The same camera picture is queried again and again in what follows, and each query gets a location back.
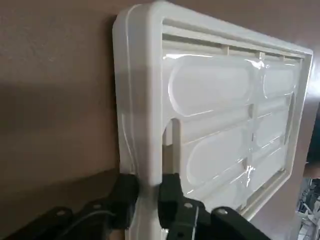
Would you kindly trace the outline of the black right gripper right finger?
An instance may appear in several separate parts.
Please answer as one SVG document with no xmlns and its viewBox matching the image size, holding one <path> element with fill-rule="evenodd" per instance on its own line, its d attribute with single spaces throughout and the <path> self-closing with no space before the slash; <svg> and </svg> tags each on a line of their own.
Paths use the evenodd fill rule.
<svg viewBox="0 0 320 240">
<path fill-rule="evenodd" d="M 266 235 L 227 206 L 207 211 L 184 196 L 178 173 L 164 174 L 158 191 L 158 218 L 167 240 L 264 240 Z"/>
</svg>

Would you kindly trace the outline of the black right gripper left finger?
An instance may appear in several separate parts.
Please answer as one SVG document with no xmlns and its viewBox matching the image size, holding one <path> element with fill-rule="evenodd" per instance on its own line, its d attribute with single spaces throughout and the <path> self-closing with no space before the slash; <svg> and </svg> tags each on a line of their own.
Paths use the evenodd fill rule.
<svg viewBox="0 0 320 240">
<path fill-rule="evenodd" d="M 7 240 L 106 240 L 114 230 L 127 230 L 139 196 L 138 178 L 121 173 L 104 198 L 78 212 L 56 206 L 6 236 Z"/>
</svg>

